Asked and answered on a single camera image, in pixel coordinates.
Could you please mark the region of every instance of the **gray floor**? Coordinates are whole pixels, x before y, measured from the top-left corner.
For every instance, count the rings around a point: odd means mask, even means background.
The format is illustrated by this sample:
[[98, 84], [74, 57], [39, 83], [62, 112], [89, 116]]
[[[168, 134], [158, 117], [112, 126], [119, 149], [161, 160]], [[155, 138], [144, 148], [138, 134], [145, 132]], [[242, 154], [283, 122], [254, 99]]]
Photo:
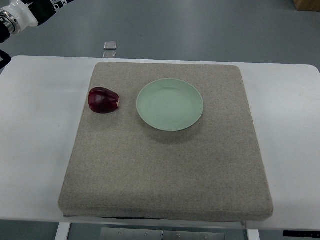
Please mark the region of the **gray floor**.
[[[0, 8], [8, 4], [0, 0]], [[124, 59], [308, 64], [320, 69], [319, 40], [320, 12], [297, 11], [293, 0], [75, 0], [0, 49], [12, 57], [101, 58], [104, 43], [116, 41], [116, 56]], [[0, 240], [50, 240], [57, 227], [1, 220]], [[69, 239], [95, 239], [100, 227], [73, 224]], [[262, 231], [260, 236], [283, 239], [281, 231]]]

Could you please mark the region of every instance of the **small metal object on floor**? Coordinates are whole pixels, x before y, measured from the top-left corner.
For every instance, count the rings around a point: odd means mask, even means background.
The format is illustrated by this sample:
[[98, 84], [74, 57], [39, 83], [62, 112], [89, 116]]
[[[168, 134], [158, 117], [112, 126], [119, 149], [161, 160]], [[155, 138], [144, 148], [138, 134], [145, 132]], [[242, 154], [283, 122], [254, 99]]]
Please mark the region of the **small metal object on floor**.
[[225, 240], [224, 233], [161, 231], [147, 229], [101, 229], [100, 240]]
[[106, 50], [103, 53], [104, 59], [115, 59], [117, 52], [115, 51], [117, 48], [117, 42], [115, 41], [107, 41], [104, 43], [103, 50]]
[[116, 51], [105, 51], [103, 53], [103, 58], [104, 59], [115, 59], [116, 58]]
[[103, 50], [116, 50], [117, 42], [116, 41], [107, 41], [104, 43]]

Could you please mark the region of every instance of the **plate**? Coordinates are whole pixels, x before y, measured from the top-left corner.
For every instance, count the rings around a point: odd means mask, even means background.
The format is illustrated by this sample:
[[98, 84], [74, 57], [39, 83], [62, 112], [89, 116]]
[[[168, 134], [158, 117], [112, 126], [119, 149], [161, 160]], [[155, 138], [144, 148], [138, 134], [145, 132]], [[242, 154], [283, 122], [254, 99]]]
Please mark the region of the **plate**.
[[195, 124], [204, 110], [204, 101], [191, 84], [173, 78], [153, 81], [139, 93], [136, 108], [151, 127], [180, 131]]

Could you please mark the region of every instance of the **cardboard box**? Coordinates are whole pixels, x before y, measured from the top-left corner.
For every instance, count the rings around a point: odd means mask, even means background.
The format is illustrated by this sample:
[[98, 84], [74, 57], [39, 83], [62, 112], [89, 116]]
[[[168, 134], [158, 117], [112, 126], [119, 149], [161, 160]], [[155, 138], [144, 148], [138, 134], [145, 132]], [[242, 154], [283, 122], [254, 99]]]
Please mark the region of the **cardboard box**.
[[299, 11], [320, 12], [320, 0], [294, 0], [294, 5]]

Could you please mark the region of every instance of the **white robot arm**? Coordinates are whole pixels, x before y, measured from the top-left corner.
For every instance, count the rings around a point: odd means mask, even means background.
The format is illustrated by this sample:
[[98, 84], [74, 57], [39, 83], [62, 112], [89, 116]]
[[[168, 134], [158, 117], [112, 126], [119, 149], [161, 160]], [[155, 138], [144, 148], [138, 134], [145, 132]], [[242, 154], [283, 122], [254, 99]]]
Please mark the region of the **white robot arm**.
[[[0, 9], [0, 44], [11, 34], [27, 27], [36, 27], [49, 20], [58, 9], [74, 0], [10, 0], [10, 5]], [[10, 56], [0, 50], [0, 69], [10, 62]]]

